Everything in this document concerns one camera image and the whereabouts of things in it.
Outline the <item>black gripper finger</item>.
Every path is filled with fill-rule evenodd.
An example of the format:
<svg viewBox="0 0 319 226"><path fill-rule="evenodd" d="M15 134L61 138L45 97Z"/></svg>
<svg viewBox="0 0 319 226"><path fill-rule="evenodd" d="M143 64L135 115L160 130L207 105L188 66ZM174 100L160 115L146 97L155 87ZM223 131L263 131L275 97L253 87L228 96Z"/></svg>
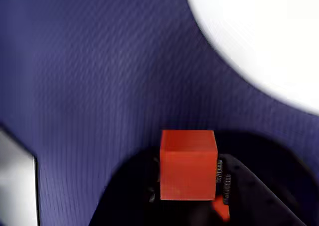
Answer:
<svg viewBox="0 0 319 226"><path fill-rule="evenodd" d="M91 226L160 226L158 148L144 148L112 175L90 220Z"/></svg>
<svg viewBox="0 0 319 226"><path fill-rule="evenodd" d="M304 226L251 170L231 155L217 161L217 186L232 226Z"/></svg>

